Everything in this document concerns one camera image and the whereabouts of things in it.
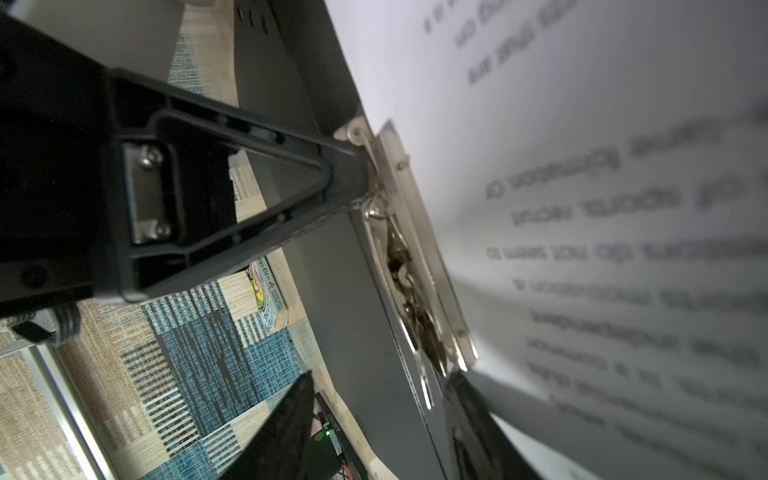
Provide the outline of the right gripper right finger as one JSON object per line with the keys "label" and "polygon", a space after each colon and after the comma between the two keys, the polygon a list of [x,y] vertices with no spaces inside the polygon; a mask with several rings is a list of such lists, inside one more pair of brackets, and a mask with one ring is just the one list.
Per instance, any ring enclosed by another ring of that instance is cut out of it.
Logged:
{"label": "right gripper right finger", "polygon": [[541,479],[491,417],[462,371],[448,376],[443,408],[456,479]]}

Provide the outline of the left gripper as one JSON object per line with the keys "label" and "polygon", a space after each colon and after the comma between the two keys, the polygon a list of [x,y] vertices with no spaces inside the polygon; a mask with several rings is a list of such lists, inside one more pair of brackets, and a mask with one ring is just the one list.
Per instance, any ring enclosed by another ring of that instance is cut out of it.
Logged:
{"label": "left gripper", "polygon": [[[126,70],[104,73],[3,14],[2,316],[91,295],[106,131],[98,241],[105,300],[139,303],[234,272],[368,190],[367,156],[357,147]],[[309,177],[239,220],[230,175],[238,153]]]}

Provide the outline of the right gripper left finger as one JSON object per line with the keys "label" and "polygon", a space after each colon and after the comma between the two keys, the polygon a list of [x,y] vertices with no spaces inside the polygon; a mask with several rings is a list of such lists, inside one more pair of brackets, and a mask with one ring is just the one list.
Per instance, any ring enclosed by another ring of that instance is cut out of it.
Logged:
{"label": "right gripper left finger", "polygon": [[301,374],[220,479],[305,479],[314,392],[311,372]]}

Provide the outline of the orange folder black inside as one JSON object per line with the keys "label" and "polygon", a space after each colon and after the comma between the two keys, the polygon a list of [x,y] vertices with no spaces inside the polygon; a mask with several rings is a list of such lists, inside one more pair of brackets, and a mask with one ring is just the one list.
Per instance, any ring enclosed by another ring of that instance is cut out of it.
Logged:
{"label": "orange folder black inside", "polygon": [[400,479],[482,479],[466,372],[478,354],[393,123],[367,119],[322,1],[237,1],[240,106],[338,140],[364,196],[285,245],[319,381]]}

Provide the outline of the printed paper sheet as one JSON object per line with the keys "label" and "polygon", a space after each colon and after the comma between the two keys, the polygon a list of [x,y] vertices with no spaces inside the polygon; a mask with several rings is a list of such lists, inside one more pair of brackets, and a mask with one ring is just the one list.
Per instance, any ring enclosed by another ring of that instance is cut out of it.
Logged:
{"label": "printed paper sheet", "polygon": [[331,1],[546,479],[767,475],[767,5]]}

